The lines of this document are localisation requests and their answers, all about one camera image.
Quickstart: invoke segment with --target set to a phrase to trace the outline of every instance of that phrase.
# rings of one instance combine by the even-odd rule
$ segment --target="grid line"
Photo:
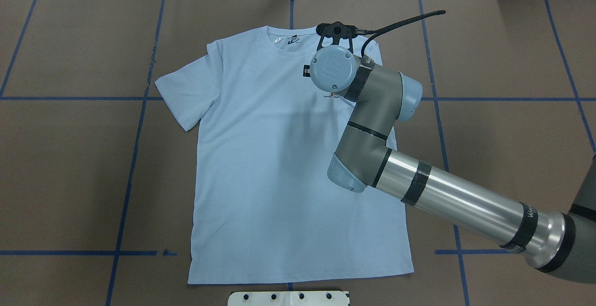
[[[435,255],[513,255],[505,249],[438,249]]]
[[[532,98],[532,97],[486,97],[486,96],[439,96],[440,102],[594,102],[596,98]],[[425,96],[422,101],[431,102],[434,98]]]
[[[583,126],[586,129],[586,133],[588,134],[588,140],[590,140],[590,145],[592,145],[592,152],[596,153],[596,145],[594,145],[594,138],[592,137],[592,131],[590,130],[590,126],[588,125],[588,121],[586,120],[586,115],[583,112],[582,103],[579,100],[579,94],[577,93],[577,88],[575,87],[575,83],[573,81],[573,75],[571,75],[571,70],[569,69],[569,64],[567,63],[567,57],[565,56],[565,52],[562,49],[561,41],[558,37],[557,28],[555,26],[555,21],[553,19],[553,14],[551,13],[551,5],[549,4],[549,0],[544,0],[544,5],[547,8],[547,14],[549,15],[549,21],[551,22],[551,28],[553,29],[553,35],[555,37],[555,41],[557,42],[557,47],[559,53],[561,54],[562,63],[565,66],[565,71],[567,72],[567,77],[569,78],[569,83],[571,85],[571,89],[573,90],[573,95],[575,96],[575,101],[577,102],[577,108],[579,109],[579,114],[582,117]]]
[[[144,96],[0,96],[0,100],[12,101],[139,101],[145,100]],[[161,96],[148,96],[147,101],[163,101]]]
[[[294,0],[290,0],[290,30],[294,30]]]
[[[163,8],[165,5],[166,0],[162,0],[162,4],[159,9],[159,16],[157,18],[157,27],[155,30],[155,42],[153,43],[153,53],[151,54],[151,64],[149,65],[149,72],[147,74],[147,87],[145,88],[145,95],[143,96],[143,105],[141,106],[141,115],[139,118],[139,125],[136,130],[136,138],[135,138],[135,145],[132,151],[132,161],[130,162],[130,172],[128,174],[128,183],[126,185],[126,194],[124,197],[124,204],[122,207],[122,216],[120,220],[120,228],[118,231],[118,239],[115,245],[115,255],[114,261],[112,264],[112,270],[110,275],[110,283],[108,285],[108,293],[106,297],[106,306],[110,306],[111,304],[111,297],[114,291],[114,283],[115,283],[115,275],[118,268],[118,259],[120,257],[120,250],[122,245],[122,236],[124,234],[124,226],[126,223],[126,213],[128,212],[128,202],[130,200],[130,190],[132,189],[132,176],[135,171],[136,166],[136,157],[139,151],[139,140],[141,138],[141,130],[143,127],[143,121],[145,119],[145,109],[147,108],[147,98],[149,96],[149,88],[151,87],[151,76],[153,74],[153,66],[155,64],[155,55],[157,52],[157,42],[159,40],[159,32],[162,26],[162,17],[163,17]]]
[[[420,14],[424,14],[424,7],[422,0],[418,0],[420,6]],[[443,136],[443,124],[441,123],[441,116],[439,110],[439,97],[437,94],[437,88],[434,81],[433,63],[430,57],[430,46],[428,44],[428,32],[426,30],[426,21],[422,20],[422,32],[424,36],[424,46],[426,48],[426,60],[428,62],[428,75],[430,76],[430,85],[433,91],[432,101],[434,102],[434,113],[437,118],[437,126],[439,127],[439,140],[441,143],[441,153],[443,154],[443,166],[445,171],[449,172],[449,160],[447,160],[447,149],[445,148],[445,137]],[[466,268],[464,266],[464,257],[462,255],[461,242],[460,242],[460,230],[457,225],[453,225],[453,231],[455,235],[455,245],[457,247],[457,258],[460,264],[460,278],[461,287],[464,293],[464,302],[466,306],[470,306],[470,295],[468,293],[468,282],[466,279]]]
[[[21,42],[23,41],[23,37],[25,36],[25,31],[27,30],[27,26],[29,25],[29,21],[31,20],[31,15],[34,13],[35,4],[37,0],[33,0],[31,3],[31,7],[29,9],[29,13],[27,14],[27,18],[25,19],[25,24],[23,24],[23,29],[21,30],[21,35],[19,35],[19,40],[17,41],[17,46],[14,47],[13,57],[8,64],[8,69],[6,70],[6,75],[4,75],[4,81],[2,82],[2,87],[0,87],[0,96],[4,94],[4,89],[6,89],[6,85],[8,83],[8,78],[10,77],[10,73],[13,70],[14,61],[17,59],[17,54],[19,53],[19,49],[21,48]]]
[[[0,250],[1,256],[157,256],[157,251]]]

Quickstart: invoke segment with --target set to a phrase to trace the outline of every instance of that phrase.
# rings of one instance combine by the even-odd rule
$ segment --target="black tape band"
[[[513,238],[500,247],[507,249],[512,253],[521,253],[526,250],[526,246],[534,237],[536,227],[538,227],[538,211],[532,207],[520,202],[523,207],[523,217],[521,218],[520,227]]]
[[[358,70],[356,70],[356,76],[345,93],[344,98],[351,102],[356,102],[356,100],[358,100],[358,96],[360,96],[362,89],[364,89],[364,84],[366,83],[366,80],[368,80],[368,76],[373,71],[373,68],[374,61],[365,55],[364,58],[360,60],[360,66],[358,67]]]
[[[379,182],[379,179],[381,179],[381,174],[383,174],[383,170],[385,170],[385,165],[387,164],[387,161],[389,160],[389,155],[391,155],[391,149],[387,148],[387,152],[385,153],[385,157],[383,158],[383,162],[381,163],[381,166],[379,166],[379,171],[377,171],[377,176],[374,177],[374,181],[372,183],[373,187],[377,187],[377,183]]]
[[[565,234],[562,237],[561,246],[547,265],[536,269],[540,272],[548,273],[560,268],[569,253],[571,253],[571,249],[573,249],[573,243],[575,243],[575,222],[573,222],[573,217],[567,214],[563,214],[562,217],[565,220]]]
[[[354,123],[354,122],[352,122],[352,121],[348,121],[348,122],[347,122],[347,125],[349,125],[349,126],[351,126],[351,127],[353,127],[353,128],[356,128],[356,129],[362,130],[363,132],[367,132],[367,133],[371,134],[372,136],[379,137],[379,138],[380,138],[380,139],[382,139],[383,141],[387,141],[387,139],[389,138],[389,137],[387,137],[387,136],[385,136],[385,135],[381,134],[381,133],[380,133],[380,132],[378,132],[378,131],[374,131],[374,130],[372,130],[371,128],[367,128],[367,127],[365,127],[365,126],[361,126],[361,125],[359,125],[358,123]]]
[[[596,211],[594,209],[580,206],[578,204],[572,204],[571,208],[569,209],[569,213],[579,215],[580,217],[584,217],[596,222]]]
[[[416,173],[413,175],[410,187],[404,195],[404,198],[402,198],[402,202],[404,204],[408,204],[409,206],[416,205],[416,202],[418,202],[418,199],[426,188],[428,175],[430,175],[430,169],[432,168],[433,166],[431,164],[422,160],[418,161],[418,168],[416,169]]]

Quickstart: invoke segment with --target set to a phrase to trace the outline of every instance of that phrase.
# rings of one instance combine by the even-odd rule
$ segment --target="t-shirt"
[[[365,40],[353,40],[354,53]],[[404,204],[326,176],[353,103],[302,76],[318,41],[314,27],[264,26],[207,45],[207,55],[156,81],[185,130],[201,121],[188,283],[413,271]],[[366,49],[381,64],[378,44]]]

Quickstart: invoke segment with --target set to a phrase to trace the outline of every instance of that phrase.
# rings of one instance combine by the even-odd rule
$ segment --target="cable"
[[[412,18],[408,18],[407,20],[403,20],[397,23],[393,23],[390,24],[389,26],[380,28],[378,30],[367,30],[366,34],[372,34],[371,37],[369,37],[365,42],[364,45],[362,45],[362,49],[360,50],[360,56],[362,58],[364,58],[364,50],[366,49],[366,46],[368,45],[368,43],[370,43],[373,39],[381,36],[382,34],[386,34],[388,32],[390,32],[391,30],[395,30],[399,27],[402,26],[406,26],[407,24],[413,23],[413,22],[418,22],[420,20],[423,20],[426,17],[431,17],[431,16],[435,16],[435,15],[443,15],[445,13],[444,10],[438,10],[438,11],[433,11],[432,13],[427,13],[424,15],[420,15],[417,17],[412,17]]]

